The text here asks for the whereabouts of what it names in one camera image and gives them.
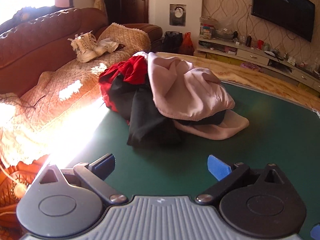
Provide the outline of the beige quilted sofa cover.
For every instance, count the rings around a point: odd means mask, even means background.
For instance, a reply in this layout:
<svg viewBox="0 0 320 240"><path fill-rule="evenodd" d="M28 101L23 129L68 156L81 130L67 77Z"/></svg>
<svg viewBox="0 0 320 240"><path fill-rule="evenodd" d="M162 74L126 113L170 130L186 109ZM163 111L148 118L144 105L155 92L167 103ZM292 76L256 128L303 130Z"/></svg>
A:
<svg viewBox="0 0 320 240"><path fill-rule="evenodd" d="M55 72L44 72L22 96L1 94L1 162L31 164L46 154L55 128L72 112L100 97L99 75L126 61L139 48L126 46L89 63L73 60Z"/></svg>

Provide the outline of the black garment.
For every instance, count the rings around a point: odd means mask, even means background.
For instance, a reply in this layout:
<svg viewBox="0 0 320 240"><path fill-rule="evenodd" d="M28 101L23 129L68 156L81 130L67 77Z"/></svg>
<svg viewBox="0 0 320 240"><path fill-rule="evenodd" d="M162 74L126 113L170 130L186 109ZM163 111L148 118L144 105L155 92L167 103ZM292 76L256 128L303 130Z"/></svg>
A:
<svg viewBox="0 0 320 240"><path fill-rule="evenodd" d="M125 84L118 76L110 94L117 113L129 122L127 144L133 147L177 147L185 136L175 122L183 126L219 125L226 113L222 103L215 113L204 113L204 101L179 80L152 90L147 75L142 85Z"/></svg>

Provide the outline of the white TV cabinet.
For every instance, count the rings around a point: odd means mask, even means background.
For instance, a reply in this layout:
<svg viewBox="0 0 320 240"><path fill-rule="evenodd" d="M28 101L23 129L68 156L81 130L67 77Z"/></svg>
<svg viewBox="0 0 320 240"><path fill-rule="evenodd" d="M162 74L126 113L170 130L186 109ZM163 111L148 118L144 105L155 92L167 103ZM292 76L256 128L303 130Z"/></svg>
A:
<svg viewBox="0 0 320 240"><path fill-rule="evenodd" d="M198 39L197 50L256 64L271 75L276 73L279 79L282 77L284 77L285 80L292 79L294 83L302 83L319 92L318 78L264 51L249 48L234 42L219 39L209 40L201 37Z"/></svg>

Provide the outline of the pink garment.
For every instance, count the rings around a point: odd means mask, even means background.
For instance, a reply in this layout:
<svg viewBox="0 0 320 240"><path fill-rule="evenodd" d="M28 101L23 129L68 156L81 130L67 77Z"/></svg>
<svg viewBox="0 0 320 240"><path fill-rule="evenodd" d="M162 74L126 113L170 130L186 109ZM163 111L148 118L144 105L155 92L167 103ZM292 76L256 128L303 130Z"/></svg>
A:
<svg viewBox="0 0 320 240"><path fill-rule="evenodd" d="M211 140L225 140L249 126L233 111L235 101L207 68L178 57L139 51L148 65L152 99L161 115L177 129Z"/></svg>

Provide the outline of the red garment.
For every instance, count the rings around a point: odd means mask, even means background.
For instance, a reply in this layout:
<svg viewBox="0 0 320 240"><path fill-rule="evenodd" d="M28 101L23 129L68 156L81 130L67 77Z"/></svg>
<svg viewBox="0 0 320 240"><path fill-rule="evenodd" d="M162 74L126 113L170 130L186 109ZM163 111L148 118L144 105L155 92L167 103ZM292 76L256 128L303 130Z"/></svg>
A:
<svg viewBox="0 0 320 240"><path fill-rule="evenodd" d="M142 85L147 74L147 61L144 56L132 56L127 61L118 62L105 69L99 76L101 96L105 105L114 112L118 112L116 103L111 99L111 86L116 77L129 85Z"/></svg>

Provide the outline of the white sneaker pair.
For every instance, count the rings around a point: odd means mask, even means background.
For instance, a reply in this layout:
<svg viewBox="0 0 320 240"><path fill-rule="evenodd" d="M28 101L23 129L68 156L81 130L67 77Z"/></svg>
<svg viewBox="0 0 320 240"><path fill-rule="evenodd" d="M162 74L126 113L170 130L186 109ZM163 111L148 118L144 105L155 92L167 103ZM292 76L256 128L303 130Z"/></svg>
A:
<svg viewBox="0 0 320 240"><path fill-rule="evenodd" d="M69 38L68 41L71 42L71 47L76 53L76 60L81 63L92 61L107 52L105 47L97 43L97 39L91 32L76 34L75 38Z"/></svg>

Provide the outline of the white crumpled cloth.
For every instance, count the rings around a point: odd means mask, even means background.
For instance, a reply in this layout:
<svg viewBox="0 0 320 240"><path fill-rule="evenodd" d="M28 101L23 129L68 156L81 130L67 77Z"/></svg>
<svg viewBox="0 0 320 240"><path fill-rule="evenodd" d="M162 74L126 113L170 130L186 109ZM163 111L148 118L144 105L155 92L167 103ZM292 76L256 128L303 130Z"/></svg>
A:
<svg viewBox="0 0 320 240"><path fill-rule="evenodd" d="M98 44L99 46L104 47L107 53L113 53L119 47L119 43L112 41L110 38L102 39Z"/></svg>

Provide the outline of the brown leather sofa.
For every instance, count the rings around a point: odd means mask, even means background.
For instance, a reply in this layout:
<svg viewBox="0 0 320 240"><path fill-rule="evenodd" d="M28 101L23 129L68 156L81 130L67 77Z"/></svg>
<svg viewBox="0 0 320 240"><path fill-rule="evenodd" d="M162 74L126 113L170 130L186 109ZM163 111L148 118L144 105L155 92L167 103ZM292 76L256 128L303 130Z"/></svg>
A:
<svg viewBox="0 0 320 240"><path fill-rule="evenodd" d="M67 9L19 24L1 34L1 94L24 95L44 72L55 72L76 60L69 38L91 32L97 39L109 26L106 15L95 8ZM146 32L151 50L161 41L161 27L125 24Z"/></svg>

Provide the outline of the orange plastic bag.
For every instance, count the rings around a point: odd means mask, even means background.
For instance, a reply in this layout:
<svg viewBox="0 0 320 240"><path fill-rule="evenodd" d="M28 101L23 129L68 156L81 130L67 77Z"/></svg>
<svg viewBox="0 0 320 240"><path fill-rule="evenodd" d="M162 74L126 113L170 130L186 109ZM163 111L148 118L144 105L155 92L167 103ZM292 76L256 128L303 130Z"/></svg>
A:
<svg viewBox="0 0 320 240"><path fill-rule="evenodd" d="M194 49L193 42L191 40L191 33L187 32L184 35L184 38L183 38L182 44L179 47L178 53L183 55L193 56L194 51L195 49Z"/></svg>

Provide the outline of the beige knitted cushion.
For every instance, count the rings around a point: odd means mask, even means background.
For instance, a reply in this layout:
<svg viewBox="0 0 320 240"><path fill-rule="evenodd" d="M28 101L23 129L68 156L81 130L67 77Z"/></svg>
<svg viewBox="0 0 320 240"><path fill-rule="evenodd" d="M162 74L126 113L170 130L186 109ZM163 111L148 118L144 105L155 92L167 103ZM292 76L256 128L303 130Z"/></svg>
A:
<svg viewBox="0 0 320 240"><path fill-rule="evenodd" d="M131 55L139 51L148 52L151 49L151 41L146 32L117 23L109 25L99 36L98 42L106 38L124 45L124 51Z"/></svg>

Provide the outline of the black bag on floor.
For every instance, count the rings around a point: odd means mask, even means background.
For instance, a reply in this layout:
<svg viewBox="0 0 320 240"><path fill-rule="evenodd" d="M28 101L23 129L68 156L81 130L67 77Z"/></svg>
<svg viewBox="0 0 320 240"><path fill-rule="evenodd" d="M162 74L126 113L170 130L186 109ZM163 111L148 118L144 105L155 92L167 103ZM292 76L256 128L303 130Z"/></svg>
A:
<svg viewBox="0 0 320 240"><path fill-rule="evenodd" d="M182 42L182 33L177 31L166 31L163 38L162 49L166 53L177 54Z"/></svg>

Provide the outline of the black wall television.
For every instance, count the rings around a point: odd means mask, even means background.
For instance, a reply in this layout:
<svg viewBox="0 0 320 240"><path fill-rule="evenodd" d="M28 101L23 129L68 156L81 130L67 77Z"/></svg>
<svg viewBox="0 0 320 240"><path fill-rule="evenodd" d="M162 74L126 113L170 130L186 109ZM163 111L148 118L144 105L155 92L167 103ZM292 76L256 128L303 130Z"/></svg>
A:
<svg viewBox="0 0 320 240"><path fill-rule="evenodd" d="M252 0L251 14L312 41L315 4L309 0Z"/></svg>

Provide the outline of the wall photo frame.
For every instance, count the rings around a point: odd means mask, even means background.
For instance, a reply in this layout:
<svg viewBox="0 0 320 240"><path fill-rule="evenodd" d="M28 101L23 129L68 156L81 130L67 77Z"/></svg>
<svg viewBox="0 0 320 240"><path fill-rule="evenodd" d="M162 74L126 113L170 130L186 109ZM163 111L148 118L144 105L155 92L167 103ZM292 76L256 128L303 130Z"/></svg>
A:
<svg viewBox="0 0 320 240"><path fill-rule="evenodd" d="M186 5L170 4L169 24L184 27L186 22Z"/></svg>

